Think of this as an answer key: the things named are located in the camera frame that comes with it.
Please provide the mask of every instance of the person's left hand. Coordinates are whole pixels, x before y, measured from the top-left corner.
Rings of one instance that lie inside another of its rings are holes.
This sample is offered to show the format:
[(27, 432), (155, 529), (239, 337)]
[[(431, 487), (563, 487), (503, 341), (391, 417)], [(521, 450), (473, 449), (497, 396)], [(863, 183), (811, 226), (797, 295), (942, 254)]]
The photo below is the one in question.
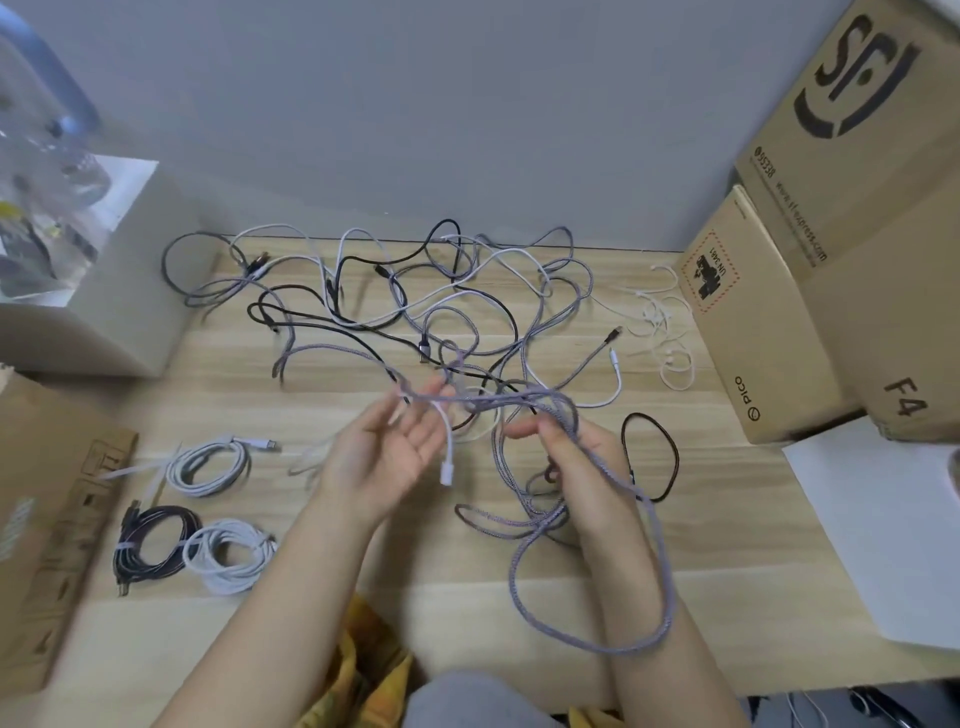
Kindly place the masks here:
[[(448, 395), (453, 389), (444, 388), (444, 376), (437, 374), (420, 391)], [(428, 402), (411, 402), (391, 424), (399, 403), (394, 388), (347, 425), (320, 476), (319, 495), (341, 498), (371, 528), (399, 505), (446, 443), (444, 420)]]

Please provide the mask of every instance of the hand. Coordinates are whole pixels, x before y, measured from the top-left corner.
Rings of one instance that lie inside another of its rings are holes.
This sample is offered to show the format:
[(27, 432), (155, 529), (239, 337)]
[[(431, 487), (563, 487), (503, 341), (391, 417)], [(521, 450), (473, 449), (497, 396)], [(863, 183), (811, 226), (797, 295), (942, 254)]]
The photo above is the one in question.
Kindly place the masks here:
[[(444, 388), (442, 374), (431, 377), (420, 391), (453, 392)], [(399, 505), (446, 443), (446, 427), (436, 407), (413, 401), (391, 424), (399, 404), (395, 388), (347, 425), (337, 435), (320, 476), (318, 494), (342, 498), (351, 515), (370, 528)]]
[[(596, 468), (549, 415), (539, 414), (504, 426), (511, 439), (537, 433), (543, 448), (560, 470), (560, 487), (581, 541), (615, 543), (621, 537), (634, 539), (642, 526), (634, 495), (618, 488)], [(624, 481), (630, 482), (630, 467), (616, 435), (589, 420), (580, 419), (581, 445), (595, 453)]]

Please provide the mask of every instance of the sf logo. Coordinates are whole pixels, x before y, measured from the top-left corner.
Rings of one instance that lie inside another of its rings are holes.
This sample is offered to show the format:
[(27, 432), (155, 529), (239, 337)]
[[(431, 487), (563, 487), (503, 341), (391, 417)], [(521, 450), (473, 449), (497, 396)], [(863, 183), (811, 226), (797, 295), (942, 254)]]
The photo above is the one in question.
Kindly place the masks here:
[[(819, 116), (810, 108), (806, 88), (802, 88), (794, 99), (793, 110), (797, 114), (797, 121), (811, 136), (832, 139), (842, 136), (866, 121), (890, 97), (910, 70), (913, 61), (920, 55), (920, 48), (913, 43), (907, 43), (903, 52), (900, 53), (897, 42), (886, 33), (876, 33), (870, 37), (873, 29), (874, 21), (869, 17), (862, 14), (855, 17), (837, 42), (837, 57), (833, 68), (827, 70), (824, 65), (821, 65), (813, 74), (817, 86), (821, 88), (832, 86), (827, 96), (831, 104), (847, 90), (851, 83), (858, 86), (867, 86), (871, 82), (877, 83), (874, 93), (857, 109), (843, 118), (831, 121)], [(863, 46), (863, 50), (850, 68), (847, 68), (852, 40), (857, 46), (864, 43), (866, 45)], [(878, 65), (882, 70), (875, 72), (875, 67)], [(885, 78), (882, 78), (883, 72), (886, 72)]]

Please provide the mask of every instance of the person's left arm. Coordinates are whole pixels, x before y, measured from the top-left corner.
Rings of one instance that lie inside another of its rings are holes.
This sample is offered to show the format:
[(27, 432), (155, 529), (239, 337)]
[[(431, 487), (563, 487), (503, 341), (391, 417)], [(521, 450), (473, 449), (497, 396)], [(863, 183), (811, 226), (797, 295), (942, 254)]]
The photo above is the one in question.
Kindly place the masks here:
[(373, 532), (445, 442), (436, 408), (414, 402), (390, 424), (398, 404), (394, 391), (338, 435), (276, 557), (156, 728), (286, 728), (317, 698)]

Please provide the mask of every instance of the wooden table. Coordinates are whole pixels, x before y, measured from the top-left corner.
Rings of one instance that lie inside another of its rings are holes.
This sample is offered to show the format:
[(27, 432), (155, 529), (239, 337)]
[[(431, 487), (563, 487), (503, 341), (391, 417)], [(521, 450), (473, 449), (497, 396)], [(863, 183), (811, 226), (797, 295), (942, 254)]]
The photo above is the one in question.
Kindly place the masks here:
[[(332, 259), (332, 244), (323, 247)], [(263, 241), (262, 248), (274, 254), (302, 251), (298, 241), (283, 239)], [(410, 250), (400, 244), (392, 249)], [(356, 250), (376, 255), (372, 246)], [(536, 253), (546, 260), (562, 251)], [(651, 271), (651, 265), (675, 259), (595, 250), (577, 256), (592, 267), (595, 292), (605, 303), (634, 312), (637, 299), (613, 286), (659, 287), (667, 276)], [(516, 265), (534, 275), (528, 261)], [(235, 275), (226, 257), (220, 270)], [(316, 280), (306, 261), (285, 263), (269, 276), (271, 284)], [(405, 282), (418, 298), (436, 287), (439, 277), (417, 273)], [(370, 266), (348, 268), (348, 314), (371, 316), (392, 306), (383, 283)], [(507, 302), (522, 327), (529, 323), (536, 300), (502, 268), (488, 267), (478, 285)], [(565, 295), (558, 301), (566, 301)], [(205, 521), (234, 516), (282, 537), (308, 498), (308, 478), (286, 475), (296, 454), (337, 432), (390, 382), (357, 357), (304, 352), (291, 360), (281, 388), (270, 378), (279, 339), (246, 314), (254, 296), (242, 294), (205, 322), (198, 317), (163, 379), (56, 379), (54, 385), (97, 401), (137, 429), (140, 460), (168, 454), (180, 441), (199, 443), (224, 433), (278, 440), (284, 452), (256, 452), (249, 480), (189, 505)], [(317, 310), (306, 294), (289, 295), (287, 303)], [(665, 387), (657, 359), (644, 351), (649, 342), (624, 334), (615, 343), (623, 393), (589, 415), (616, 430), (627, 413), (642, 410), (676, 438), (683, 458), (680, 477), (658, 510), (679, 589), (733, 688), (754, 694), (960, 673), (960, 653), (890, 643), (878, 635), (782, 454), (747, 444), (686, 310), (675, 301), (668, 307), (677, 330), (690, 329), (684, 340), (697, 363), (695, 384), (684, 392)], [(509, 340), (502, 314), (478, 301), (465, 301), (464, 308), (484, 332), (485, 346)], [(531, 347), (531, 362), (545, 381), (558, 381), (622, 323), (585, 302), (573, 321)], [(452, 318), (438, 327), (463, 331)], [(395, 330), (413, 336), (405, 326)], [(343, 343), (343, 337), (323, 332), (298, 338)], [(428, 376), (428, 367), (399, 344), (365, 338), (412, 379)], [(576, 400), (597, 401), (613, 386), (610, 362), (600, 356), (567, 391)], [(640, 425), (629, 437), (637, 480), (658, 493), (671, 467), (670, 453), (659, 435)], [(542, 450), (532, 442), (507, 451), (518, 475), (542, 468)], [(431, 674), (457, 667), (488, 670), (550, 710), (611, 705), (603, 660), (544, 637), (514, 609), (506, 576), (515, 545), (476, 533), (453, 515), (460, 501), (505, 515), (518, 512), (492, 465), (489, 440), (459, 446), (456, 463), (454, 488), (444, 489), (435, 479), (424, 482), (377, 534), (360, 589)], [(117, 598), (110, 548), (120, 512), (145, 478), (128, 484), (49, 688), (0, 704), (3, 725), (147, 725), (239, 603), (206, 595), (198, 578), (186, 572), (134, 585), (130, 596)], [(163, 499), (184, 502), (170, 491)], [(153, 539), (152, 547), (162, 550), (162, 539)], [(521, 567), (520, 593), (542, 619), (599, 639), (588, 576), (575, 552), (537, 543)]]

